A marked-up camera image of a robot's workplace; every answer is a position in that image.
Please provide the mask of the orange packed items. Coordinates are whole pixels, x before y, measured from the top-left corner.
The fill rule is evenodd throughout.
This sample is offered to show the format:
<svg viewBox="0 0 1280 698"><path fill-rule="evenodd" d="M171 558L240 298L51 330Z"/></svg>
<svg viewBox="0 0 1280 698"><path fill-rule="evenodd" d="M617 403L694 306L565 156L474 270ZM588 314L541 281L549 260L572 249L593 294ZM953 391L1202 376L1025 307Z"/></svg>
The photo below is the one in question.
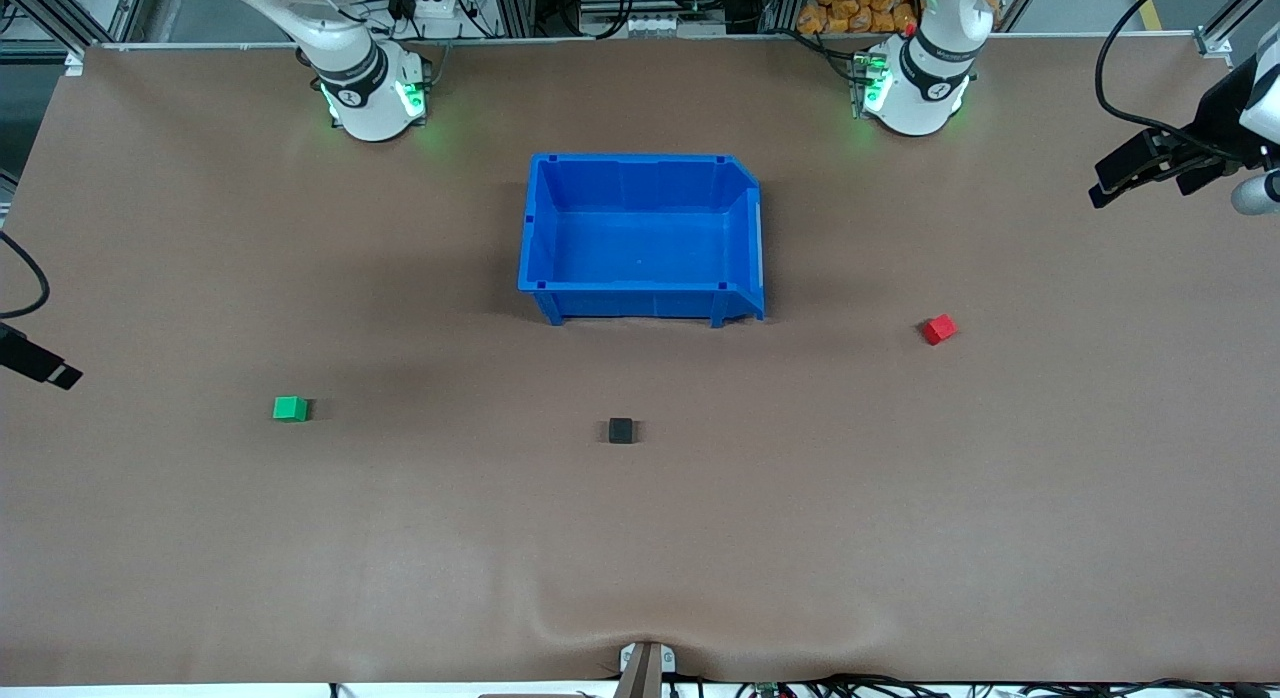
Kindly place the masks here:
<svg viewBox="0 0 1280 698"><path fill-rule="evenodd" d="M923 0L804 0L794 29L800 35L911 35Z"/></svg>

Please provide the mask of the blue plastic storage bin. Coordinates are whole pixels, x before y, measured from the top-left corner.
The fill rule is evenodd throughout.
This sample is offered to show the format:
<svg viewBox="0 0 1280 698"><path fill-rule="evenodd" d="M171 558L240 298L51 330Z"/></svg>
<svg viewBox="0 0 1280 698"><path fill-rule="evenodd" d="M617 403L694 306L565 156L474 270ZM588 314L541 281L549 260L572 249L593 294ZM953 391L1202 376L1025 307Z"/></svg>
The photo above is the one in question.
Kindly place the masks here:
<svg viewBox="0 0 1280 698"><path fill-rule="evenodd" d="M553 325L760 321L762 184L724 154L536 154L517 286Z"/></svg>

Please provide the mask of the white power strip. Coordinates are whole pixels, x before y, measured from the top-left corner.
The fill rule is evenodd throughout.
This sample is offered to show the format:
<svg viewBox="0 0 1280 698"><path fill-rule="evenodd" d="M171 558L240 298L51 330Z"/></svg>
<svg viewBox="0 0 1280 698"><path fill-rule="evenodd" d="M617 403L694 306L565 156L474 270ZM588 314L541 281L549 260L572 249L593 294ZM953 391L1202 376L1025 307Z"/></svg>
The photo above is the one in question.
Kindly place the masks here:
<svg viewBox="0 0 1280 698"><path fill-rule="evenodd" d="M388 0L379 18L394 38L460 38L474 36L461 0Z"/></svg>

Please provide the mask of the table cover sheet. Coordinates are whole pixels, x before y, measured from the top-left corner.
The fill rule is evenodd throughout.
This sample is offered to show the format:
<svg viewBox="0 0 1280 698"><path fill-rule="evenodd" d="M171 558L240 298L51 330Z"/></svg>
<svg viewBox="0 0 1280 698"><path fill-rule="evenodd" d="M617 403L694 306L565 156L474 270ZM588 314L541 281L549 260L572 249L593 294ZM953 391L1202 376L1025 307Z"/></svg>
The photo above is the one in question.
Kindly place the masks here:
<svg viewBox="0 0 1280 698"><path fill-rule="evenodd" d="M97 47L6 223L83 378L0 377L0 686L593 679L645 639L719 680L1280 681L1280 218L1093 209L1133 133L1094 51L996 38L904 140L782 38L460 46L365 145L284 47ZM765 320L547 324L558 151L742 161Z"/></svg>

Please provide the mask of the metal table clamp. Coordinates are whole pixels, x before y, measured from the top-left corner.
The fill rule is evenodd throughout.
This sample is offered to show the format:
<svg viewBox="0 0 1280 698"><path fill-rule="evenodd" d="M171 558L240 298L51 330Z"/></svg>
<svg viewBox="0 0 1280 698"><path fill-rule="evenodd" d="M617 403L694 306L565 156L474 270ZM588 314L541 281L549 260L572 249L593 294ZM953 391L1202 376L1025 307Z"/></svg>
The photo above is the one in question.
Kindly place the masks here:
<svg viewBox="0 0 1280 698"><path fill-rule="evenodd" d="M669 698L675 648L658 642L634 642L620 649L620 679L612 698Z"/></svg>

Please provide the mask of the aluminium frame profile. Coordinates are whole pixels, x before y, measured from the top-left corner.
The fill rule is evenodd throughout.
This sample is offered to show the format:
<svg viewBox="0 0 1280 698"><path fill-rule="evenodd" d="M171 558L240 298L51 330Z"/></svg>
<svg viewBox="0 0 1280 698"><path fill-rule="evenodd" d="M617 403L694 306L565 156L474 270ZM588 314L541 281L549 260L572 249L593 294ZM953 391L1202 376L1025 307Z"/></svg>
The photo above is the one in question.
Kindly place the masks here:
<svg viewBox="0 0 1280 698"><path fill-rule="evenodd" d="M60 47L82 54L86 47L125 38L138 0L0 0L0 45Z"/></svg>
<svg viewBox="0 0 1280 698"><path fill-rule="evenodd" d="M1202 58L1229 58L1233 36L1260 10L1266 0L1228 0L1194 32L1197 51Z"/></svg>

